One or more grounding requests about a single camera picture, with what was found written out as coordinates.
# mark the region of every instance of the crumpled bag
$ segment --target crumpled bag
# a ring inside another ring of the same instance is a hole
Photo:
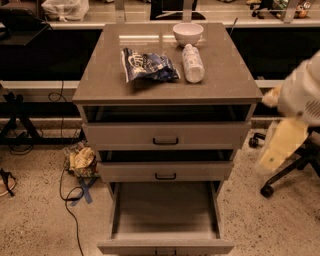
[[[52,20],[81,21],[89,10],[89,0],[46,0],[41,6]]]
[[[165,55],[155,53],[140,54],[129,48],[121,51],[122,65],[126,73],[126,82],[138,78],[157,81],[179,79],[180,74],[171,60]]]

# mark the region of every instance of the white bottle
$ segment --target white bottle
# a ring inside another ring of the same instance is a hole
[[[198,83],[204,77],[204,68],[199,51],[187,44],[182,51],[184,74],[190,83]]]

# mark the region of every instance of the speckled floor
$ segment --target speckled floor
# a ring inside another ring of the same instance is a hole
[[[26,155],[13,155],[7,146],[0,150],[0,166],[11,171],[18,182],[14,197],[0,197],[0,255],[81,255],[75,220],[59,194],[62,146],[34,146]],[[275,194],[266,199],[259,190],[267,177],[258,177],[253,167],[258,152],[245,143],[218,198],[223,237],[235,243],[229,255],[318,255],[320,179],[307,166],[275,184]],[[64,197],[77,185],[76,177],[63,174]],[[96,244],[107,239],[112,200],[100,179],[89,192],[91,203],[82,198],[68,206],[79,223],[83,254],[99,256]]]

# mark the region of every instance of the black monitor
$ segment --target black monitor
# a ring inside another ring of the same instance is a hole
[[[151,0],[150,20],[182,20],[184,0]],[[192,19],[205,20],[195,12],[198,0],[192,2]]]
[[[24,6],[0,6],[0,45],[26,45],[49,25]]]

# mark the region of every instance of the chair wheel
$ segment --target chair wheel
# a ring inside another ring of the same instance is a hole
[[[249,147],[256,148],[259,145],[259,140],[255,137],[249,139]]]
[[[266,198],[272,196],[273,192],[274,189],[270,185],[264,185],[264,187],[260,190],[261,195],[263,195]]]

